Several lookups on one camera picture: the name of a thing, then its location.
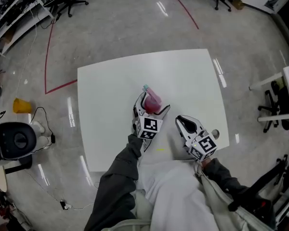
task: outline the person's arm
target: person's arm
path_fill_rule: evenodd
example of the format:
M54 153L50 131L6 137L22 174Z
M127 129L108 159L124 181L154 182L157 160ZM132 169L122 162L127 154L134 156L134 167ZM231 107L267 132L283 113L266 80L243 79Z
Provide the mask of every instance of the person's arm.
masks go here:
M243 193L248 187L242 186L237 178L232 177L230 171L224 167L217 158L209 158L202 162L203 172L210 180L215 181L223 192L228 193L235 199L238 194Z
M230 194L234 200L239 198L240 195L248 189L248 187L242 186L237 178L232 177L230 171L224 167L217 158L204 160L202 167L205 175L207 175L210 180L215 181L222 191ZM271 201L256 195L252 201L243 207L266 225L275 229L275 213Z
M115 158L110 169L101 177L92 214L85 231L110 228L118 222L136 219L131 210L135 207L134 197L138 180L137 162L141 156L143 140L135 134L128 137L128 144Z

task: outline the red floor line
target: red floor line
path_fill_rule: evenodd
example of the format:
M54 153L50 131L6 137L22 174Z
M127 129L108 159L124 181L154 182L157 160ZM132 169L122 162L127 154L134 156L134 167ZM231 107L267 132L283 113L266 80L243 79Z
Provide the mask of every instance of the red floor line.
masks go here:
M190 14L189 11L187 10L187 8L184 6L184 4L183 4L180 0L178 0L178 2L182 5L182 7L183 7L183 8L185 9L185 11L188 13L189 17L192 19L192 21L194 22L195 26L196 26L197 29L199 30L199 27L198 27L196 21L193 19L193 17L191 16L191 14Z
M63 84L63 85L61 85L61 86L59 86L59 87L56 87L56 88L54 88L54 89L46 92L46 94L51 93L51 92L53 92L53 91L55 91L55 90L58 90L58 89L60 89L60 88L66 87L66 86L68 86L68 85L70 85L70 84L73 84L73 83L75 83L75 82L77 82L76 79L74 79L74 80L72 80L72 81L70 81L70 82L68 82L68 83L66 83L66 84Z
M46 69L47 69L47 58L48 58L48 50L49 50L49 44L50 44L50 39L52 37L52 32L53 32L53 24L50 29L50 34L49 34L49 39L48 39L48 45L47 45L47 50L46 50L46 59L45 59L45 73L44 73L44 87L45 87L45 94L47 94L46 91Z
M51 93L51 92L53 92L53 91L55 91L55 90L58 90L58 89L60 89L60 88L66 87L66 86L68 86L68 85L70 85L70 84L73 84L73 83L77 82L77 80L75 79L75 80L72 80L72 81L70 81L70 82L68 82L68 83L66 83L66 84L63 84L63 85L59 86L59 87L56 87L56 88L54 88L54 89L51 89L50 91L47 91L47 88L46 88L47 59L48 59L48 51L49 51L50 39L51 39L51 37L52 37L52 32L53 32L53 24L52 24L52 27L51 27L51 29L50 29L50 34L49 34L49 39L48 39L48 45L47 45L47 50L46 50L45 73L44 73L45 94Z

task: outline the gray floor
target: gray floor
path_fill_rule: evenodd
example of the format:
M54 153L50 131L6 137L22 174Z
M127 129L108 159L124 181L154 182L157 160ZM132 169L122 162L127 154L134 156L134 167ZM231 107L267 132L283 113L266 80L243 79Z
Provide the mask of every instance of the gray floor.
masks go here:
M77 79L77 68L100 61L155 51L206 48L218 59L226 87L220 83L227 115L230 146L215 155L235 177L251 185L275 165L277 157L289 154L289 134L281 126L263 134L257 122L257 106L264 103L264 90L248 86L289 65L289 48L270 16L244 8L229 13L224 5L214 10L213 0L87 0L88 6L63 14L53 26L49 47L46 91ZM43 21L43 26L50 22ZM82 230L92 211L63 211L57 200L74 208L94 202L99 175L88 179L79 125L77 83L45 94L45 57L51 26L33 28L0 59L4 92L0 111L3 121L28 122L28 115L12 113L17 96L43 106L57 138L55 146L34 154L29 170L7 175L8 189L16 205L27 214L36 230ZM75 126L70 125L73 113ZM43 112L37 120L45 125Z

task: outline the chair leg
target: chair leg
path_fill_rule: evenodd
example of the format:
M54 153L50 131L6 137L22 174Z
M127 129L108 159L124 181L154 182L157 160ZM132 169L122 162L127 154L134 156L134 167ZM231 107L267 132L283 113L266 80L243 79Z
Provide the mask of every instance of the chair leg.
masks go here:
M215 10L218 10L218 2L219 2L219 0L216 0Z
M86 2L87 2L87 1L82 1L82 0L80 0L80 1L74 1L73 4L74 4L74 3L86 3Z
M220 0L224 5L226 5L229 9L228 11L231 12L231 7L225 2L225 0Z
M68 6L69 6L69 3L64 5L63 8L61 8L57 13L60 14L62 12L62 10L65 10Z
M278 122L278 120L276 120L276 121L273 121L273 125L274 125L274 127L275 127L275 128L277 128L277 127L278 127L278 125L279 125L279 122Z
M268 121L266 124L265 124L265 127L263 129L263 132L266 133L269 129L270 129L270 126L272 124L272 121Z
M273 108L271 108L271 107L266 107L266 106L258 106L258 110L260 111L260 110L268 110L268 111L270 111L271 113L272 112L274 112L273 111Z
M68 10L67 10L68 17L72 17L71 8L72 8L72 4L69 4Z

